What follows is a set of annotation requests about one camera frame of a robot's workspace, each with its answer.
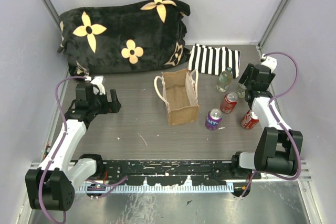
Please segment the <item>clear glass soda bottle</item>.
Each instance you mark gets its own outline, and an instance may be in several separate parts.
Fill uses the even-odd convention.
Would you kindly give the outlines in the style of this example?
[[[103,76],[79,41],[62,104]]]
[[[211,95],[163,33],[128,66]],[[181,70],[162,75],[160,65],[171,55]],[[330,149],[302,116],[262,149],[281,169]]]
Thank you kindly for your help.
[[[225,71],[223,71],[218,78],[216,89],[219,92],[226,92],[229,88],[233,79],[232,68],[227,67]]]
[[[246,87],[239,83],[238,87],[237,87],[237,94],[239,98],[244,98],[245,97],[245,91],[246,91]]]

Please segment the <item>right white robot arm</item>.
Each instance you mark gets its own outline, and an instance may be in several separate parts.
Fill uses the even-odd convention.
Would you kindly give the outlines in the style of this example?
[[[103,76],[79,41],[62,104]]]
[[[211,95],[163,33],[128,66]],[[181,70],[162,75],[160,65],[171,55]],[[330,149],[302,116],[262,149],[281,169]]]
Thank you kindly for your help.
[[[292,130],[277,111],[275,98],[268,91],[274,77],[270,67],[250,63],[238,82],[246,87],[245,101],[257,115],[263,132],[255,152],[232,156],[229,171],[237,179],[253,170],[287,180],[295,180],[300,174],[303,135]]]

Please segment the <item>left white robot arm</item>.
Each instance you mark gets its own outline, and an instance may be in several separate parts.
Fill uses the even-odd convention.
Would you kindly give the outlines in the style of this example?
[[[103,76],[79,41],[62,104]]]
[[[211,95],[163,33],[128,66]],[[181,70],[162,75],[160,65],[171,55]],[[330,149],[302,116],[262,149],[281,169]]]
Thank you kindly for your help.
[[[121,109],[114,89],[108,100],[103,80],[102,76],[96,76],[77,84],[76,97],[62,116],[65,122],[50,152],[37,168],[26,173],[25,184],[32,209],[67,211],[75,191],[87,179],[99,180],[104,176],[105,167],[98,154],[84,154],[73,167],[69,166],[93,119]]]

